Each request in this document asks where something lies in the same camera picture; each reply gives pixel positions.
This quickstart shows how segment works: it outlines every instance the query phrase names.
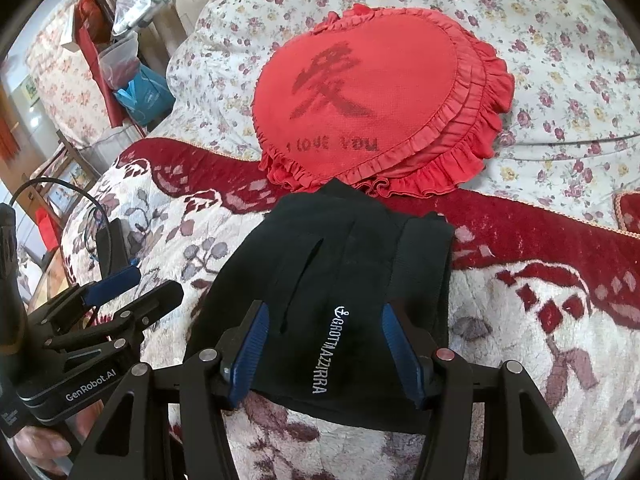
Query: human hand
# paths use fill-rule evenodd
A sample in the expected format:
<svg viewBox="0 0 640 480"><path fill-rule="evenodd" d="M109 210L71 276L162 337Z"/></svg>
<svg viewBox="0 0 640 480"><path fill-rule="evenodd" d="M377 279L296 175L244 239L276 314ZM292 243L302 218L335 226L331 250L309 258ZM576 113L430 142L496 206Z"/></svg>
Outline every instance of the human hand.
<svg viewBox="0 0 640 480"><path fill-rule="evenodd" d="M87 438L104 405L99 400L76 415L78 433ZM62 436L49 428L27 426L14 437L15 445L37 467L50 473L64 476L54 459L67 456L71 446Z"/></svg>

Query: black cloth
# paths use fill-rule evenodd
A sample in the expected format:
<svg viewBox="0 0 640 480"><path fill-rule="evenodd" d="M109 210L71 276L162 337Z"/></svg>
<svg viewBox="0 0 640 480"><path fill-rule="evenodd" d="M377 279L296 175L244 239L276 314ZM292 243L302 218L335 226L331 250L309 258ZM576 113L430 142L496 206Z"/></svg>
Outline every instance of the black cloth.
<svg viewBox="0 0 640 480"><path fill-rule="evenodd" d="M260 299L270 332L253 390L339 424L423 433L428 414L404 396L382 307L401 301L415 326L447 345L452 236L436 213L390 211L338 180L287 195L220 270L186 358L215 346Z"/></svg>

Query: red patterned blanket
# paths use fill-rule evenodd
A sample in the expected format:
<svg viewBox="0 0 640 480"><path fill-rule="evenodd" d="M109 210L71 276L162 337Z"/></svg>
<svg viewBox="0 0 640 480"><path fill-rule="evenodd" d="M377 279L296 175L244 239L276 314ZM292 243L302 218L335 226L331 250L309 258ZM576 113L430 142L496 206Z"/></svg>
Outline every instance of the red patterned blanket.
<svg viewBox="0 0 640 480"><path fill-rule="evenodd" d="M94 193L110 218L125 221L143 274L104 315L166 279L185 290L180 309L148 330L144 360L180 362L198 300L284 192L257 163L172 139L135 143L101 178ZM620 230L461 189L383 201L416 215L436 210L456 226L451 347L470 362L521 361L587 478L615 474L640 435L640 194L619 197ZM63 235L69 273L80 283L99 279L84 247L85 229L95 232L89 210L82 202ZM420 446L420 437L343 428L253 394L226 423L242 478L404 478ZM474 432L470 474L481 421Z"/></svg>

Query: plastic bag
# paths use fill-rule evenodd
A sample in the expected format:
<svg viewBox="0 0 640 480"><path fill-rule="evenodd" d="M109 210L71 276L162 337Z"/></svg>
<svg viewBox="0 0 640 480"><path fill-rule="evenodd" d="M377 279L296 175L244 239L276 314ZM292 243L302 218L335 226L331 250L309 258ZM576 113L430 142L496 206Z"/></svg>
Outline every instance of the plastic bag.
<svg viewBox="0 0 640 480"><path fill-rule="evenodd" d="M166 79L142 64L127 88L114 92L114 95L141 126L170 110L175 103Z"/></svg>
<svg viewBox="0 0 640 480"><path fill-rule="evenodd" d="M103 50L98 55L98 65L109 88L125 88L140 71L138 33L130 30L121 41Z"/></svg>
<svg viewBox="0 0 640 480"><path fill-rule="evenodd" d="M128 30L148 27L158 10L174 0L116 0L116 11L111 33L119 38Z"/></svg>

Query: heart-shaped pillow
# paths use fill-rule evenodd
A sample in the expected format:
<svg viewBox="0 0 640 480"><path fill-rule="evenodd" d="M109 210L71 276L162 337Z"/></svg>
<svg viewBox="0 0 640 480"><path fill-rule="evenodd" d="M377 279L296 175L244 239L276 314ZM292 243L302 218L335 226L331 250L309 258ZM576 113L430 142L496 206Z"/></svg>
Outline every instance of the heart-shaped pillow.
<svg viewBox="0 0 640 480"><path fill-rule="evenodd" d="M442 13L356 4L263 67L260 166L292 190L337 177L372 195L442 194L493 155L513 89L493 47Z"/></svg>

